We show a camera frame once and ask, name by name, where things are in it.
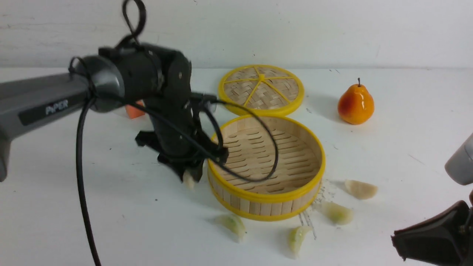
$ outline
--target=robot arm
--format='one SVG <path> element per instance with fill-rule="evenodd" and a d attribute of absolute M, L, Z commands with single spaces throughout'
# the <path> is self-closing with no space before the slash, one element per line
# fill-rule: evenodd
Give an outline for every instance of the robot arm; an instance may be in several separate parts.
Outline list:
<path fill-rule="evenodd" d="M 84 57 L 83 64 L 70 69 L 71 73 L 0 84 L 0 182 L 7 176 L 11 141 L 81 109 L 91 93 L 89 80 L 98 94 L 113 94 L 129 102 L 144 99 L 147 108 L 172 121 L 225 162 L 227 150 L 217 149 L 202 131 L 197 105 L 205 97 L 191 92 L 191 63 L 176 50 L 150 44 L 142 47 L 145 49 L 133 45 L 119 50 L 100 48 L 98 55 Z M 104 113 L 121 106 L 99 97 L 92 109 Z M 158 160 L 171 167 L 181 181 L 187 171 L 198 182 L 206 158 L 192 157 L 197 153 L 192 145 L 157 119 L 151 121 L 154 132 L 140 132 L 138 145 L 158 151 Z"/>
<path fill-rule="evenodd" d="M 457 183 L 473 183 L 473 134 L 445 165 Z M 470 194 L 473 204 L 473 191 Z M 438 266 L 473 265 L 473 208 L 459 201 L 441 214 L 403 230 L 392 237 L 399 255 Z"/>

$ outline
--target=yellow rim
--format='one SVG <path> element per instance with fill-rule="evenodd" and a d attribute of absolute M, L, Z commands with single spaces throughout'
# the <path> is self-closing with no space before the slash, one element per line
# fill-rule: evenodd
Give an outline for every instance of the yellow rim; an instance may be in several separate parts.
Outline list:
<path fill-rule="evenodd" d="M 268 216 L 268 215 L 256 215 L 256 214 L 251 214 L 251 213 L 247 213 L 247 212 L 243 212 L 235 207 L 232 207 L 230 204 L 228 204 L 227 202 L 223 201 L 223 199 L 221 199 L 219 197 L 219 195 L 217 194 L 217 192 L 215 191 L 215 189 L 213 188 L 212 186 L 212 183 L 210 182 L 210 177 L 209 177 L 209 185 L 210 185 L 210 188 L 212 190 L 212 193 L 214 194 L 214 196 L 216 197 L 216 199 L 220 202 L 220 204 L 222 204 L 227 210 L 235 213 L 236 215 L 239 215 L 243 218 L 248 218 L 248 219 L 251 219 L 251 220 L 257 220 L 257 221 L 263 221 L 263 222 L 273 222 L 273 221 L 281 221 L 281 220 L 285 220 L 285 219 L 289 219 L 289 218 L 292 218 L 296 215 L 298 215 L 299 213 L 303 212 L 305 209 L 307 209 L 311 204 L 312 202 L 315 200 L 315 198 L 317 198 L 317 195 L 319 194 L 319 191 L 320 191 L 320 187 L 322 186 L 322 184 L 320 184 L 319 188 L 317 189 L 317 193 L 315 194 L 315 196 L 313 196 L 309 202 L 302 206 L 301 208 L 299 208 L 298 210 L 294 211 L 294 212 L 290 212 L 290 213 L 287 213 L 287 214 L 282 214 L 282 215 L 273 215 L 273 216 Z"/>
<path fill-rule="evenodd" d="M 287 120 L 287 121 L 290 121 L 290 122 L 293 122 L 293 123 L 297 124 L 298 126 L 302 127 L 304 130 L 309 132 L 309 134 L 315 139 L 315 141 L 319 145 L 320 151 L 321 151 L 321 154 L 322 154 L 322 163 L 321 163 L 321 166 L 320 166 L 320 170 L 315 175 L 315 177 L 312 180 L 309 181 L 309 183 L 305 184 L 304 186 L 302 186 L 302 187 L 300 187 L 296 190 L 286 192 L 286 193 L 274 194 L 274 195 L 257 194 L 257 193 L 248 192 L 246 190 L 238 188 L 238 187 L 230 184 L 225 179 L 223 179 L 218 174 L 217 169 L 216 169 L 216 165 L 210 160 L 209 160 L 209 171 L 212 172 L 212 174 L 215 176 L 215 180 L 222 187 L 224 187 L 227 191 L 233 193 L 234 195 L 236 195 L 238 197 L 244 198 L 244 199 L 249 200 L 249 201 L 258 202 L 258 203 L 276 203 L 276 202 L 284 202 L 284 201 L 291 201 L 291 200 L 297 199 L 297 198 L 301 197 L 303 194 L 305 194 L 306 192 L 308 192 L 309 190 L 312 190 L 322 179 L 322 175 L 325 172 L 325 152 L 324 152 L 324 148 L 322 147 L 322 144 L 320 143 L 320 140 L 315 136 L 315 134 L 312 133 L 312 131 L 310 131 L 303 124 L 301 124 L 301 123 L 299 123 L 299 122 L 297 122 L 293 119 L 290 119 L 290 118 L 287 118 L 287 117 L 280 117 L 280 116 L 277 116 L 277 115 L 274 115 L 274 114 L 265 115 L 265 116 L 266 117 L 276 117 L 276 118 L 284 119 L 284 120 Z M 235 123 L 238 120 L 249 118 L 249 117 L 251 117 L 251 116 L 250 115 L 245 115 L 245 116 L 237 117 L 237 118 L 235 118 L 233 120 L 230 120 L 227 123 L 225 123 L 223 126 L 221 126 L 221 129 L 224 129 L 229 124 Z"/>
<path fill-rule="evenodd" d="M 232 75 L 234 74 L 235 72 L 237 71 L 240 71 L 240 70 L 243 70 L 243 69 L 247 69 L 247 68 L 254 68 L 256 70 L 256 67 L 267 67 L 267 68 L 274 68 L 276 70 L 279 70 L 281 72 L 284 72 L 286 74 L 289 75 L 289 77 L 286 77 L 286 78 L 292 78 L 296 81 L 298 87 L 299 87 L 299 93 L 297 95 L 297 97 L 291 102 L 291 101 L 288 101 L 286 99 L 286 97 L 284 95 L 281 94 L 281 92 L 274 88 L 274 86 L 270 85 L 269 83 L 266 82 L 266 79 L 264 79 L 262 82 L 266 83 L 268 86 L 270 86 L 274 91 L 276 91 L 278 94 L 280 94 L 283 99 L 287 100 L 288 104 L 286 106 L 283 106 L 283 107 L 280 107 L 280 108 L 276 108 L 276 109 L 271 109 L 271 110 L 261 110 L 261 109 L 251 109 L 255 114 L 259 115 L 259 116 L 267 116 L 267 115 L 277 115 L 277 116 L 286 116 L 286 115 L 289 115 L 290 113 L 294 112 L 297 108 L 299 108 L 299 106 L 302 104 L 302 100 L 304 99 L 304 85 L 302 85 L 302 82 L 300 81 L 300 79 L 294 75 L 293 73 L 285 70 L 285 69 L 282 69 L 282 68 L 279 68 L 279 67 L 275 67 L 275 66 L 271 66 L 271 65 L 248 65 L 248 66 L 243 66 L 243 67 L 239 67 L 239 68 L 235 68 L 233 69 L 232 71 L 228 72 L 225 76 L 223 76 L 222 80 L 220 81 L 219 83 L 219 97 L 220 99 L 224 100 L 224 101 L 227 101 L 227 102 L 232 102 L 234 103 L 234 101 L 232 99 L 230 99 L 230 97 L 228 97 L 228 95 L 225 93 L 225 90 L 224 90 L 224 84 L 225 83 L 231 83 L 231 82 L 237 82 L 237 81 L 243 81 L 243 80 L 232 80 L 230 82 L 226 82 L 226 80 Z M 253 93 L 256 91 L 256 88 L 258 86 L 255 86 L 255 88 L 253 89 L 253 91 L 251 92 L 251 95 L 248 97 L 247 101 L 245 102 L 244 105 L 246 105 L 249 101 L 249 99 L 251 98 L 251 96 L 253 95 Z M 230 112 L 236 114 L 236 115 L 246 115 L 247 112 L 243 111 L 242 109 L 239 109 L 239 108 L 236 108 L 236 107 L 233 107 L 233 106 L 225 106 Z"/>

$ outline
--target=orange object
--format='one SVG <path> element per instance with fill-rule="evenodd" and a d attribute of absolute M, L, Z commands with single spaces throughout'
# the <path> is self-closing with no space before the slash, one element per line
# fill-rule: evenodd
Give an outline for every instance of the orange object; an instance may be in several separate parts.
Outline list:
<path fill-rule="evenodd" d="M 366 122 L 375 111 L 375 102 L 365 86 L 351 85 L 338 101 L 338 114 L 350 124 Z"/>
<path fill-rule="evenodd" d="M 137 104 L 144 106 L 142 101 L 136 102 Z M 126 113 L 130 119 L 135 119 L 145 114 L 145 112 L 138 110 L 130 105 L 125 106 Z"/>

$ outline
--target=bamboo steamer basket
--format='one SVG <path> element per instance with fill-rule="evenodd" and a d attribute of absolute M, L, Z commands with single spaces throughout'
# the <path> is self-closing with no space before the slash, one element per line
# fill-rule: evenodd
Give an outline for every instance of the bamboo steamer basket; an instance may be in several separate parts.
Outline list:
<path fill-rule="evenodd" d="M 228 72 L 219 83 L 220 99 L 251 109 L 259 116 L 286 116 L 304 99 L 304 86 L 291 72 L 270 65 L 248 65 Z M 227 106 L 237 115 L 247 115 Z"/>
<path fill-rule="evenodd" d="M 239 216 L 284 220 L 301 213 L 315 200 L 325 170 L 325 153 L 317 137 L 301 123 L 278 115 L 260 118 L 278 145 L 279 161 L 273 176 L 263 182 L 246 182 L 209 160 L 209 183 L 218 201 Z M 229 149 L 228 168 L 251 179 L 269 173 L 274 146 L 256 119 L 238 117 L 224 124 L 221 131 Z"/>

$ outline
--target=bamboo steamer lid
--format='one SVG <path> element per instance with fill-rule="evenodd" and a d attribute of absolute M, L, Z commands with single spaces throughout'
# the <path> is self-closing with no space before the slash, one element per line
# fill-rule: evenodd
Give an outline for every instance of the bamboo steamer lid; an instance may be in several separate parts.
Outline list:
<path fill-rule="evenodd" d="M 219 84 L 219 97 L 244 106 L 257 115 L 286 116 L 304 99 L 304 86 L 291 72 L 270 65 L 248 65 L 227 73 Z M 227 106 L 237 115 L 247 113 Z"/>

